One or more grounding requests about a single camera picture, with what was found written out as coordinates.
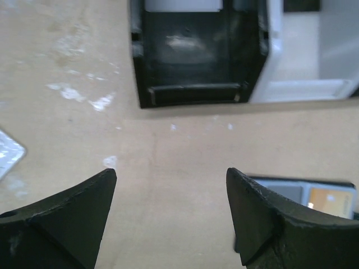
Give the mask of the black leather card holder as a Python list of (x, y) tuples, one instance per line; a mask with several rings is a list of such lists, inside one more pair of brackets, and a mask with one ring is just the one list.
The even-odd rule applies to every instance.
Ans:
[(355, 200), (353, 202), (353, 219), (358, 220), (358, 213), (355, 212), (357, 189), (351, 182), (338, 180), (325, 181), (323, 179), (268, 177), (261, 175), (251, 175), (250, 177), (260, 185), (306, 207), (311, 188), (353, 189), (356, 191)]

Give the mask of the clear plastic card sleeve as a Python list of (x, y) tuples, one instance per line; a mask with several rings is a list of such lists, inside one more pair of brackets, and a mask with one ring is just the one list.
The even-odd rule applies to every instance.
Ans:
[(26, 155), (26, 148), (1, 130), (1, 179)]

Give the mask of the gold VIP card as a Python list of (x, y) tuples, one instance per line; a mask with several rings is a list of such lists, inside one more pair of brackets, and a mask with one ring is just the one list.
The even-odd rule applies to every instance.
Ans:
[(307, 207), (333, 216), (353, 219), (353, 189), (311, 188)]

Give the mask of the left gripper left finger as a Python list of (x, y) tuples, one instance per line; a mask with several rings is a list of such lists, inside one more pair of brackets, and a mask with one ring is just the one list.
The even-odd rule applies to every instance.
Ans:
[(94, 268), (117, 176), (82, 183), (1, 214), (1, 268)]

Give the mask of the black and white organizer tray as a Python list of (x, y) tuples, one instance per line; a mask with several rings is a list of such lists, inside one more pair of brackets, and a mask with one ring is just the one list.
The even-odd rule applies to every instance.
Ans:
[(218, 12), (128, 5), (143, 109), (358, 95), (357, 1), (223, 1)]

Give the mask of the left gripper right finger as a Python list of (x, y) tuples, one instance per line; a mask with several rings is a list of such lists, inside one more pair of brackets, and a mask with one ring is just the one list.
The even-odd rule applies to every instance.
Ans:
[(226, 175), (234, 251), (247, 268), (357, 268), (358, 220), (310, 209), (236, 168)]

